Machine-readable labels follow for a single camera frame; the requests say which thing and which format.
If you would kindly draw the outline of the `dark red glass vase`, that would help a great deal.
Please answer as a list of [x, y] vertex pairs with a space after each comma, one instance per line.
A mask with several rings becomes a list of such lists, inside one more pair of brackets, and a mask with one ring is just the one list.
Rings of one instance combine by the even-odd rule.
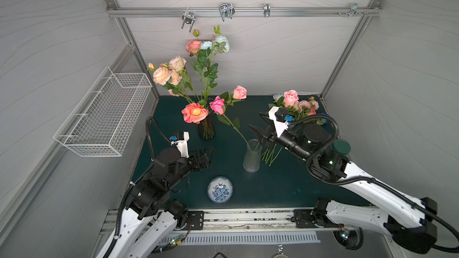
[[212, 117], [208, 115], [197, 125], [198, 136], [202, 140], [211, 140], [215, 137], [215, 129]]

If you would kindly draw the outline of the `clear ribbed glass vase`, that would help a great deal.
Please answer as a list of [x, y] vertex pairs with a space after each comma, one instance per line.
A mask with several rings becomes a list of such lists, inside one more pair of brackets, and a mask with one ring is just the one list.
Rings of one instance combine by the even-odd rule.
[[243, 168], [249, 173], [255, 173], [260, 168], [262, 144], [256, 139], [248, 141]]

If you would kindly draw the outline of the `peach pink peony spray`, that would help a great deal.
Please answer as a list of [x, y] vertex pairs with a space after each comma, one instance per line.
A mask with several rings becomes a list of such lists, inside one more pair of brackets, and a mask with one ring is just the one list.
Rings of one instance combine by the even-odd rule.
[[[189, 55], [197, 57], [199, 51], [209, 48], [209, 44], [211, 44], [210, 41], [192, 39], [188, 41], [185, 49]], [[196, 96], [199, 104], [206, 106], [207, 102], [204, 100], [204, 96], [198, 95], [197, 89], [194, 87], [186, 64], [187, 60], [184, 57], [176, 56], [169, 62], [161, 63], [159, 67], [149, 63], [148, 70], [153, 76], [154, 83], [164, 87], [171, 96], [182, 97], [188, 103], [192, 103], [191, 96], [188, 94], [188, 91], [190, 91], [192, 95]], [[197, 61], [192, 62], [191, 67], [200, 79], [200, 85], [202, 87], [203, 72], [202, 70], [198, 70], [200, 67], [199, 63]]]

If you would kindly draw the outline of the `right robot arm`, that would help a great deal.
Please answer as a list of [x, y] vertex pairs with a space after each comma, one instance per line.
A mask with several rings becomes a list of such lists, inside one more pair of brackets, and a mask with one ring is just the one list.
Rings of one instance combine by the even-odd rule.
[[279, 107], [260, 116], [269, 127], [266, 130], [254, 125], [249, 127], [260, 144], [267, 149], [280, 146], [302, 161], [311, 177], [347, 189], [372, 204], [370, 207], [356, 207], [321, 199], [310, 215], [311, 222], [325, 227], [351, 225], [372, 230], [417, 254], [426, 254], [431, 249], [458, 253], [458, 247], [436, 243], [437, 224], [455, 237], [459, 232], [437, 215], [435, 200], [399, 192], [332, 149], [339, 134], [338, 124], [332, 117], [319, 113], [295, 119]]

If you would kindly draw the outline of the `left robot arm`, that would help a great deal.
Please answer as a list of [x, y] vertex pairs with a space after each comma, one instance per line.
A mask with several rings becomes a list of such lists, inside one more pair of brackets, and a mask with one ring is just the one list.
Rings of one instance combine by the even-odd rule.
[[98, 253], [100, 258], [148, 258], [179, 246], [188, 236], [181, 234], [161, 246], [161, 240], [173, 231], [202, 228], [189, 214], [188, 207], [170, 199], [170, 195], [176, 185], [189, 179], [190, 173], [211, 165], [214, 148], [189, 150], [190, 135], [184, 131], [166, 137], [169, 147], [157, 154], [151, 137], [152, 125], [158, 124], [148, 117], [145, 128], [151, 163], [129, 183], [117, 210], [115, 228]]

